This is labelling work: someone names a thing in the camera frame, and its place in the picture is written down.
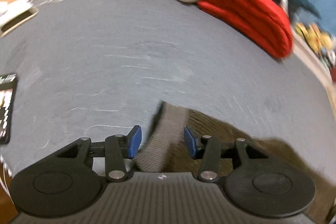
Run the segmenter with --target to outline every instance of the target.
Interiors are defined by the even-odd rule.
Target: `brown cloth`
[[[233,143],[237,138],[254,141],[261,148],[307,173],[315,181],[316,196],[306,214],[318,224],[327,223],[326,217],[336,197],[336,186],[308,167],[292,147],[281,140],[253,139],[229,123],[196,110],[162,102],[153,118],[150,140],[136,157],[139,168],[144,172],[192,172],[196,175],[201,160],[192,160],[184,145],[183,131],[187,125],[192,126],[198,134],[214,136],[221,142]],[[222,159],[219,174],[225,176],[232,170],[231,160]]]

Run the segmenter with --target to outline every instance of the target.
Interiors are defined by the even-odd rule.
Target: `smartphone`
[[[9,143],[11,139],[11,118],[16,85],[16,74],[0,76],[0,144]]]

